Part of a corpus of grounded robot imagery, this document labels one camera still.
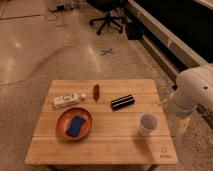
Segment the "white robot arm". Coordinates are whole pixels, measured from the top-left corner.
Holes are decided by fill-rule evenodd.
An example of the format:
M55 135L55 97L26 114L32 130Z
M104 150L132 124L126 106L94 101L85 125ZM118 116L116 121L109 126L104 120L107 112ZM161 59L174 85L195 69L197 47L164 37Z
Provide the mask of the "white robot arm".
M176 78L176 86L167 104L175 115L177 133L183 135L191 113L199 105L213 112L213 63L182 71Z

